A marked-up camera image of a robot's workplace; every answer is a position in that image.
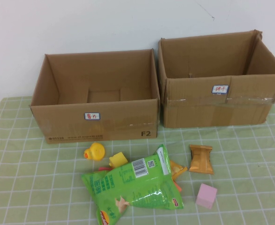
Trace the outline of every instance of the chip bag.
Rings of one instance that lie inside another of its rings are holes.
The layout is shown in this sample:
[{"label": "chip bag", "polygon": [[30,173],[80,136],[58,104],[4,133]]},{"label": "chip bag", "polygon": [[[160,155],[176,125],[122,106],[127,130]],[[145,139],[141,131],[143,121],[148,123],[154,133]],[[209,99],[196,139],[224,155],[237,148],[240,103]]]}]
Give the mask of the chip bag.
[{"label": "chip bag", "polygon": [[82,175],[97,205],[99,225],[114,225],[128,206],[151,209],[182,209],[181,195],[171,178],[171,165],[162,144],[154,155],[111,171]]}]

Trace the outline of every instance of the cardboard box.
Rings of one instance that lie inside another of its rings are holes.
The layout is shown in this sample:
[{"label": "cardboard box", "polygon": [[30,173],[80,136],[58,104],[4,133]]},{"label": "cardboard box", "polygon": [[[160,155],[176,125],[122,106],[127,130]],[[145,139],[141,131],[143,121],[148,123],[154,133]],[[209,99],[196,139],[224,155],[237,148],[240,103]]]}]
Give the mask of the cardboard box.
[{"label": "cardboard box", "polygon": [[154,51],[45,55],[31,102],[48,143],[156,138]]},{"label": "cardboard box", "polygon": [[257,30],[161,39],[164,126],[260,124],[275,102],[275,57]]}]

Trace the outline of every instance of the clear packing tape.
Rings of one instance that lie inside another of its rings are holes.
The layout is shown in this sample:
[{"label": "clear packing tape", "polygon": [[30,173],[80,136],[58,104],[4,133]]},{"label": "clear packing tape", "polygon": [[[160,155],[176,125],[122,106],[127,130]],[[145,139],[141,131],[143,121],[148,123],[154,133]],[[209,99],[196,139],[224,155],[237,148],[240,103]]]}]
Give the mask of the clear packing tape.
[{"label": "clear packing tape", "polygon": [[95,124],[91,126],[91,130],[101,129],[101,131],[121,131],[121,130],[135,130],[141,128],[152,128],[159,124],[159,114],[156,115],[156,119],[153,115],[147,116],[127,116],[121,120],[105,120],[101,126]]},{"label": "clear packing tape", "polygon": [[171,100],[167,97],[167,106],[199,106],[199,105],[219,105],[226,107],[234,107],[236,105],[272,105],[275,98],[271,97],[226,97],[224,95],[213,95],[209,97],[190,97],[185,99]]}]

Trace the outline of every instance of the yellow rubber duck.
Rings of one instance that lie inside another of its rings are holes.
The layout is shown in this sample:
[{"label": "yellow rubber duck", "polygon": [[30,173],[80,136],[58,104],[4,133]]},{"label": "yellow rubber duck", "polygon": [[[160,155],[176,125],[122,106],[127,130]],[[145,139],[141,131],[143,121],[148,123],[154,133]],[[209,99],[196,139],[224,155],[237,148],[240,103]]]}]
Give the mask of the yellow rubber duck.
[{"label": "yellow rubber duck", "polygon": [[105,156],[105,148],[100,143],[93,143],[89,149],[84,151],[84,157],[87,159],[93,159],[95,161],[101,161]]}]

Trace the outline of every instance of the barcode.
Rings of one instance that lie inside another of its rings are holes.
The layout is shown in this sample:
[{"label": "barcode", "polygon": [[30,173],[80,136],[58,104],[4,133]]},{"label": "barcode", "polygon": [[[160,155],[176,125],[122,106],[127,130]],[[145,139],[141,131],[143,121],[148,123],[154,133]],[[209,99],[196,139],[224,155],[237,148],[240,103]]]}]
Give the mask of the barcode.
[{"label": "barcode", "polygon": [[148,167],[149,168],[155,167],[154,160],[148,161]]},{"label": "barcode", "polygon": [[139,178],[139,177],[149,174],[144,158],[141,158],[139,160],[132,162],[132,166],[133,166],[136,178]]}]

